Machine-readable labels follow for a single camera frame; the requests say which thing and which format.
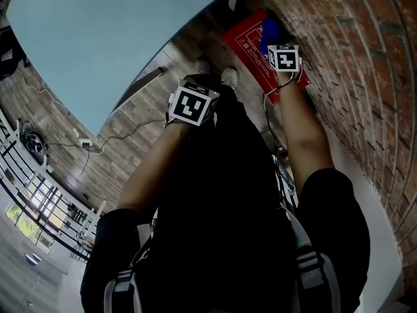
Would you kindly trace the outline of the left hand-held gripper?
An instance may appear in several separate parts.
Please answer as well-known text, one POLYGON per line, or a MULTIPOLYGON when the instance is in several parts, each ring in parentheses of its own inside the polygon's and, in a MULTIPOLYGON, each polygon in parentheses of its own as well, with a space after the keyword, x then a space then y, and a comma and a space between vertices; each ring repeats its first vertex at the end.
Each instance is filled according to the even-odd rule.
POLYGON ((217 91, 180 79, 169 96, 165 126, 178 122, 201 126, 212 117, 219 96, 217 91))

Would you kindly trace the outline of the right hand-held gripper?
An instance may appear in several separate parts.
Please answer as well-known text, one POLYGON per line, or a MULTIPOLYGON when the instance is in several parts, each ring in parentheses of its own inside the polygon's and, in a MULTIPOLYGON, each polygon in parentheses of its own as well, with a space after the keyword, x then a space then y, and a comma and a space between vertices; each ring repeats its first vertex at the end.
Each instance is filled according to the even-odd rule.
POLYGON ((268 60, 270 67, 276 72, 299 72, 299 45, 269 45, 268 60))

